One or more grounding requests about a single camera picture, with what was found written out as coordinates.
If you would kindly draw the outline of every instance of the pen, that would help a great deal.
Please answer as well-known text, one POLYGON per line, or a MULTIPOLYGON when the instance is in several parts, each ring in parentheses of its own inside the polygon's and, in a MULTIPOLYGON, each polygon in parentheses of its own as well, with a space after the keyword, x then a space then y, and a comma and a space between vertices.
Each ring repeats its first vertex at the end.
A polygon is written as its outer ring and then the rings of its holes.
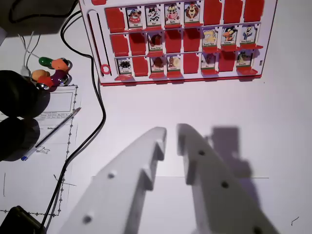
POLYGON ((74 117, 79 111, 81 107, 75 109, 66 119, 64 119, 58 126, 55 127, 52 131, 50 131, 39 143, 37 143, 33 148, 31 148, 27 153, 21 158, 22 161, 26 161, 29 159, 30 155, 32 155, 38 147, 40 147, 43 143, 45 143, 58 129, 60 129, 70 118, 74 117))

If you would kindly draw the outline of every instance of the cartoon character picture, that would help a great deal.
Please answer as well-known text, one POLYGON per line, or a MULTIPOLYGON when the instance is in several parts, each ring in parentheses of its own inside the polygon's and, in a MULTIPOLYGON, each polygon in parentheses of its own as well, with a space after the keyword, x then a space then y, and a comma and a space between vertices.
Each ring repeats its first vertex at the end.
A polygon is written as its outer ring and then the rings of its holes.
POLYGON ((253 54, 251 51, 241 51, 237 56, 236 66, 250 66, 252 62, 253 54))
POLYGON ((168 72, 180 71, 180 58, 178 56, 169 56, 168 60, 168 72))
POLYGON ((141 14, 142 12, 137 7, 127 8, 129 28, 142 27, 141 14))
POLYGON ((214 69, 215 56, 213 54, 201 54, 201 69, 214 69))
POLYGON ((149 33, 149 48, 150 51, 162 51, 162 36, 161 33, 149 33))
POLYGON ((117 59, 117 65, 119 74, 121 75, 128 75, 131 74, 131 63, 129 58, 121 58, 117 59))
POLYGON ((174 4, 165 5, 165 24, 178 24, 180 23, 180 8, 174 4))
POLYGON ((204 29, 203 30, 203 47, 215 46, 217 43, 217 31, 215 29, 204 29))
POLYGON ((195 1, 186 2, 184 4, 184 22, 191 23, 191 22, 198 22, 199 21, 199 6, 196 4, 195 1))
POLYGON ((255 37, 257 34, 257 29, 253 25, 243 25, 243 35, 242 40, 240 41, 241 44, 249 44, 255 43, 255 37))
POLYGON ((237 34, 237 30, 235 29, 234 26, 232 26, 232 27, 223 27, 221 44, 222 45, 235 44, 235 42, 236 42, 236 34, 237 34))
POLYGON ((163 57, 151 58, 151 72, 163 72, 164 71, 164 61, 163 57))
POLYGON ((146 6, 145 12, 146 12, 147 27, 161 25, 160 9, 156 5, 146 6))

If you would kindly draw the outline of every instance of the red ring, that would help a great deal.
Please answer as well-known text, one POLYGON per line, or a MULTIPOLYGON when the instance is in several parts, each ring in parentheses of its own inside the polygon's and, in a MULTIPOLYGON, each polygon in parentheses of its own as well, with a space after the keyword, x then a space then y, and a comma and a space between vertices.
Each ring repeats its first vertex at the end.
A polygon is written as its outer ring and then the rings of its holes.
POLYGON ((101 72, 102 72, 103 74, 105 74, 105 75, 109 75, 109 74, 111 73, 111 68, 109 67, 109 65, 103 64, 103 65, 101 66, 101 72), (107 67, 107 68, 108 68, 108 72, 105 72, 105 71, 104 71, 104 67, 107 67))

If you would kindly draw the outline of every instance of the guess who game board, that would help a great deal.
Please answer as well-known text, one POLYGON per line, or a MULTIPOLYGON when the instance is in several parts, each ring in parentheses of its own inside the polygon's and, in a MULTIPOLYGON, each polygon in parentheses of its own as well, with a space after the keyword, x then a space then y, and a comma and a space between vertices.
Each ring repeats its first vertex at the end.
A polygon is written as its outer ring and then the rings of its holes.
POLYGON ((260 78, 277 0, 79 0, 102 85, 260 78))

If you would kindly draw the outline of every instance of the printed form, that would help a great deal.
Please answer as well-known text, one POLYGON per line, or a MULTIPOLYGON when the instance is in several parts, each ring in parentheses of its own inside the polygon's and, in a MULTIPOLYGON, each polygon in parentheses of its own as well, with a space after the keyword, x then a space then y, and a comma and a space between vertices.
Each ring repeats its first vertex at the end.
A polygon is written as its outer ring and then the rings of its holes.
MULTIPOLYGON (((81 97, 76 85, 58 87, 50 93, 45 110, 35 118, 40 128, 39 142, 80 107, 81 97)), ((7 116, 0 113, 0 121, 7 116)), ((46 212, 65 160, 75 150, 77 123, 75 118, 61 127, 27 161, 0 162, 0 224, 12 207, 21 206, 39 222, 46 212)), ((65 211, 71 186, 71 165, 68 166, 59 191, 52 218, 65 211)))

